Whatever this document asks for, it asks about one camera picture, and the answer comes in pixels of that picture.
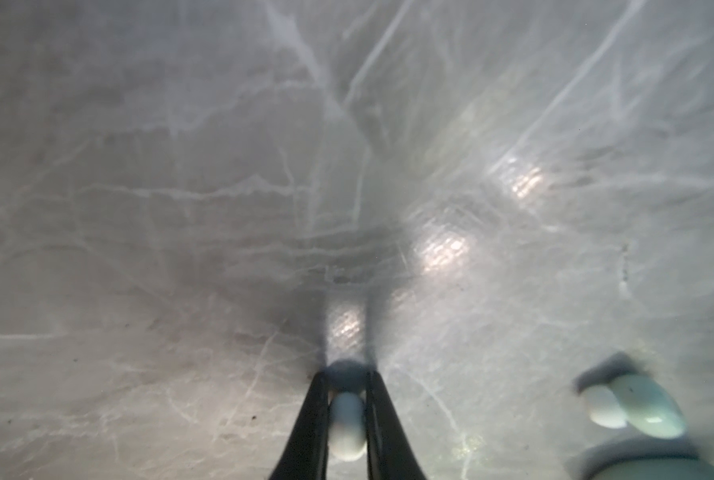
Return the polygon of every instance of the white pill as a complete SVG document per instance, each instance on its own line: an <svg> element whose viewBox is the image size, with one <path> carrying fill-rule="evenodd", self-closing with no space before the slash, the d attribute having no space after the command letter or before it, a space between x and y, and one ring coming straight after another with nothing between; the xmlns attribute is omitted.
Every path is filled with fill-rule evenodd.
<svg viewBox="0 0 714 480"><path fill-rule="evenodd" d="M581 392L589 418L597 425L607 428L626 426L626 413L616 395L605 385L594 385Z"/></svg>
<svg viewBox="0 0 714 480"><path fill-rule="evenodd" d="M360 459L368 447L364 402L359 395L343 392L330 402L328 449L345 462Z"/></svg>
<svg viewBox="0 0 714 480"><path fill-rule="evenodd" d="M656 438L685 434L685 417L661 386L642 375L624 375L610 383L626 418L640 432Z"/></svg>

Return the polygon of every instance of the light green round object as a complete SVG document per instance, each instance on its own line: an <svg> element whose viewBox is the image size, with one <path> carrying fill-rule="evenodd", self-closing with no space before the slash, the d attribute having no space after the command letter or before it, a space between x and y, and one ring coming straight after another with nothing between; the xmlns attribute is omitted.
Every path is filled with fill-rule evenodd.
<svg viewBox="0 0 714 480"><path fill-rule="evenodd" d="M626 419L640 432L656 438L677 438L686 430L685 417L659 384L642 375L624 375L610 383Z"/></svg>
<svg viewBox="0 0 714 480"><path fill-rule="evenodd" d="M714 480L714 466L690 458L653 458L617 463L591 480Z"/></svg>

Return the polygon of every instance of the white oval object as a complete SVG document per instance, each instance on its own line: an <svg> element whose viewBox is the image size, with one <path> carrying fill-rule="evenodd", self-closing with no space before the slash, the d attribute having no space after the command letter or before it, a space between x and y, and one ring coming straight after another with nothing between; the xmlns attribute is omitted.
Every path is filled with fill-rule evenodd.
<svg viewBox="0 0 714 480"><path fill-rule="evenodd" d="M714 480L714 466L690 458L653 458L617 463L592 480Z"/></svg>
<svg viewBox="0 0 714 480"><path fill-rule="evenodd" d="M362 398L350 392L337 394L330 402L330 453L345 462L353 462L364 455L367 447Z"/></svg>
<svg viewBox="0 0 714 480"><path fill-rule="evenodd" d="M642 375L624 375L610 383L626 418L640 432L656 438L677 438L687 428L676 402L661 386Z"/></svg>
<svg viewBox="0 0 714 480"><path fill-rule="evenodd" d="M626 413L607 385L591 386L581 392L581 397L592 422L607 428L626 426Z"/></svg>

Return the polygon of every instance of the egg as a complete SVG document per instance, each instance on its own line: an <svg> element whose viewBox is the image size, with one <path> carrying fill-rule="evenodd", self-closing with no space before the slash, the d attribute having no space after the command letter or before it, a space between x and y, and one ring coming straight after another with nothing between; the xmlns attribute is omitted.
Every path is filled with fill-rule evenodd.
<svg viewBox="0 0 714 480"><path fill-rule="evenodd" d="M642 375L624 375L610 389L640 432L655 438L677 438L686 430L685 418L676 402L661 386Z"/></svg>
<svg viewBox="0 0 714 480"><path fill-rule="evenodd" d="M626 413L608 386L591 386L581 392L581 398L592 422L607 428L626 426Z"/></svg>
<svg viewBox="0 0 714 480"><path fill-rule="evenodd" d="M330 402L328 449L345 462L360 459L368 446L364 402L351 392L337 394Z"/></svg>
<svg viewBox="0 0 714 480"><path fill-rule="evenodd" d="M714 467L691 458L652 458L617 463L592 480L714 480Z"/></svg>

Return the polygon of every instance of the pale green oval object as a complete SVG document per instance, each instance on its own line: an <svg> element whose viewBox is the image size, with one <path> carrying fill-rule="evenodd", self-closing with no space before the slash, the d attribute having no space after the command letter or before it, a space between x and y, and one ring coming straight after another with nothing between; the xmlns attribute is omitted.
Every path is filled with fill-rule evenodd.
<svg viewBox="0 0 714 480"><path fill-rule="evenodd" d="M690 458L653 458L617 463L591 480L714 480L714 466Z"/></svg>
<svg viewBox="0 0 714 480"><path fill-rule="evenodd" d="M685 417L661 386L642 375L624 375L610 383L626 419L640 432L656 438L677 438L686 430Z"/></svg>

